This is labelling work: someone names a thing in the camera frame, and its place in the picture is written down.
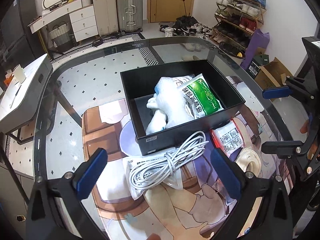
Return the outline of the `person's hand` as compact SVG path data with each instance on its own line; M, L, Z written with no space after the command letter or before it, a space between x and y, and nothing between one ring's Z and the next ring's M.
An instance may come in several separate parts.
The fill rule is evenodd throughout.
M300 128L300 133L302 134L309 134L309 120L306 120L303 124L303 126ZM317 148L318 148L318 142L317 142L317 139L315 139L312 143L312 146L310 147L310 150L308 152L308 159L312 159L312 157L314 156L314 154L316 153L317 151Z

